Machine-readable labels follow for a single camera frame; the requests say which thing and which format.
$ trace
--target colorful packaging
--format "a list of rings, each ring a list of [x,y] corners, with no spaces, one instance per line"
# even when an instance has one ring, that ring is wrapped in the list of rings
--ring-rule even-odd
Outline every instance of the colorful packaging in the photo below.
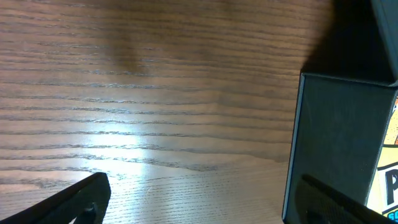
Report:
[[[381,150],[367,207],[398,222],[398,99]]]

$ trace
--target black plastic piece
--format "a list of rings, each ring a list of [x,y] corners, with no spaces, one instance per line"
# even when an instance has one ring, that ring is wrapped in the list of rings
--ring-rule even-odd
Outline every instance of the black plastic piece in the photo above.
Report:
[[[0,224],[102,223],[111,197],[105,173],[95,173]]]
[[[298,182],[295,198],[299,223],[395,223],[309,175]]]

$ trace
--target wood grain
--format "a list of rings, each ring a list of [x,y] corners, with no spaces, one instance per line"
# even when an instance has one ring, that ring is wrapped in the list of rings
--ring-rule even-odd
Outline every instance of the wood grain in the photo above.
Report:
[[[106,223],[280,223],[327,0],[2,0],[0,218],[106,172]]]

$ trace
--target black object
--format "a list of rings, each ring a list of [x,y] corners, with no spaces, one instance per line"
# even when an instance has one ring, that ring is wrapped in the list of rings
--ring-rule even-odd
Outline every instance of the black object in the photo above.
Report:
[[[105,173],[95,173],[0,224],[102,223],[111,197]]]
[[[398,1],[334,0],[334,6],[335,23],[300,77],[286,223],[300,223],[296,195],[304,174],[367,202],[397,98]]]
[[[395,223],[309,175],[299,180],[295,198],[300,223]]]

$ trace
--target wooden surface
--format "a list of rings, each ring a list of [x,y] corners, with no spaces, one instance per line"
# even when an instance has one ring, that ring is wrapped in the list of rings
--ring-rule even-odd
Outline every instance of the wooden surface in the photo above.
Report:
[[[0,2],[0,218],[94,172],[106,223],[280,223],[324,0]]]

